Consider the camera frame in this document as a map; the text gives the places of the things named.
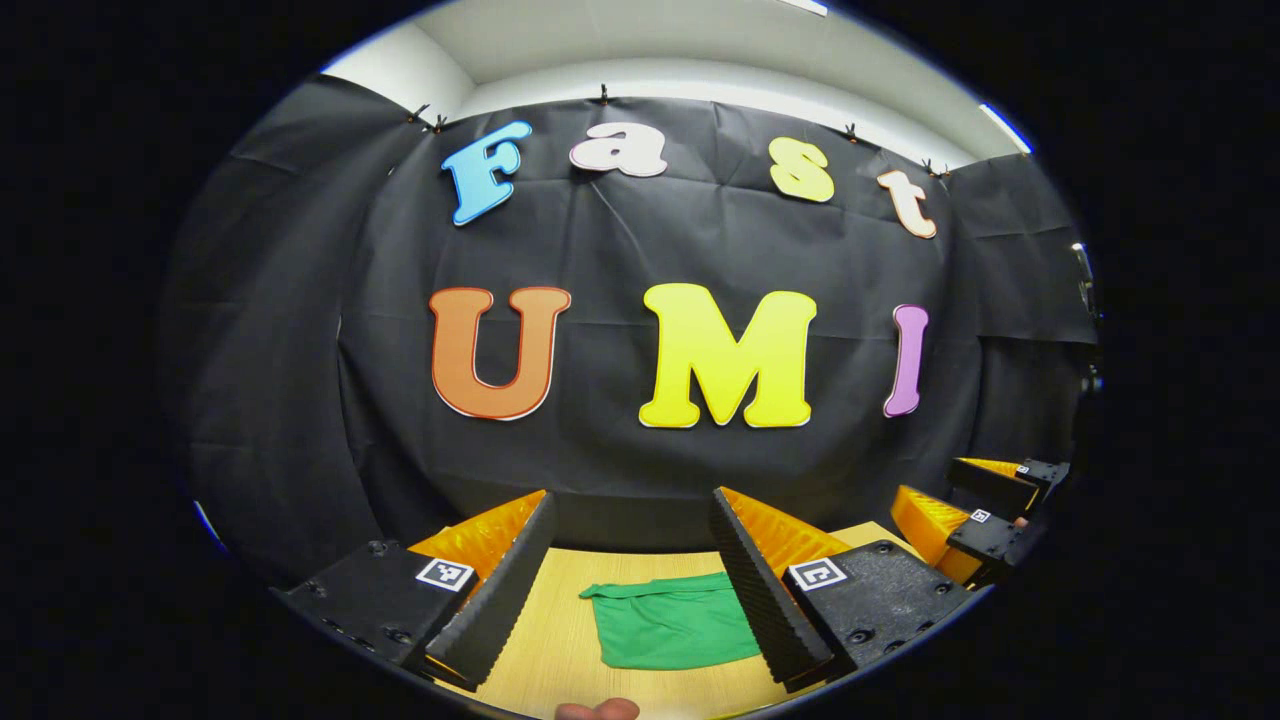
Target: blue letter f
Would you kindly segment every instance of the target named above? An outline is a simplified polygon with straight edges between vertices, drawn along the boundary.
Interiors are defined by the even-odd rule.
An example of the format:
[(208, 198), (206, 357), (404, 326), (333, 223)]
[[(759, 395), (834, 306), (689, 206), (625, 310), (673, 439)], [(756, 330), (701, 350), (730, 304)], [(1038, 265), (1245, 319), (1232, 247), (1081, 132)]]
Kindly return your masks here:
[[(493, 172), (502, 170), (509, 176), (518, 170), (520, 149), (511, 141), (529, 137), (532, 132), (529, 123), (517, 120), (444, 160), (440, 169), (453, 173), (453, 186), (458, 188), (458, 209), (453, 213), (453, 224), (465, 225), (511, 197), (515, 188), (509, 182), (497, 182)], [(488, 152), (490, 146), (493, 155)]]

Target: green cloth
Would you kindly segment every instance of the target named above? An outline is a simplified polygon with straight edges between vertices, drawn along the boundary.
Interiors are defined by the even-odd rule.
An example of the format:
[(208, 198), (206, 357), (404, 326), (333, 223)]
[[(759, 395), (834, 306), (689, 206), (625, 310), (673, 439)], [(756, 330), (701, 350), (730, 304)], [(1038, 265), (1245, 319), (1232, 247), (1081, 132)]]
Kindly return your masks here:
[(591, 585), (600, 660), (609, 667), (687, 670), (759, 655), (727, 573), (639, 585)]

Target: black fabric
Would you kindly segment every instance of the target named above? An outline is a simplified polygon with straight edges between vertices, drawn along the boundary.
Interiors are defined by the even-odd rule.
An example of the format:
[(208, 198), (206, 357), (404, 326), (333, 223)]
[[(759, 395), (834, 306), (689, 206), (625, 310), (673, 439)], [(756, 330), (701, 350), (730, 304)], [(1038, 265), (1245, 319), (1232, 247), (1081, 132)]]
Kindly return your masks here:
[[(712, 491), (728, 486), (824, 529), (892, 528), (897, 484), (943, 493), (950, 457), (1061, 460), (1096, 342), (1075, 282), (1070, 215), (1034, 161), (997, 158), (933, 178), (888, 150), (785, 115), (714, 102), (617, 99), (468, 118), (436, 135), (367, 90), (316, 78), (242, 141), (204, 192), (168, 301), (168, 389), (196, 497), (250, 561), (310, 577), (375, 534), (415, 542), (538, 488), (561, 502), (557, 544), (709, 550)], [(513, 120), (513, 196), (458, 228), (440, 163)], [(639, 122), (667, 138), (666, 173), (586, 173), (586, 129)], [(835, 197), (781, 195), (778, 136), (818, 145)], [(924, 188), (929, 240), (908, 233), (877, 176)], [(771, 291), (803, 292), (803, 428), (645, 428), (659, 283), (708, 287), (740, 334)], [(517, 288), (554, 286), (552, 386), (539, 410), (463, 416), (431, 384), (433, 292), (480, 287), (476, 370), (513, 377)], [(924, 306), (919, 409), (887, 419), (892, 310)]]

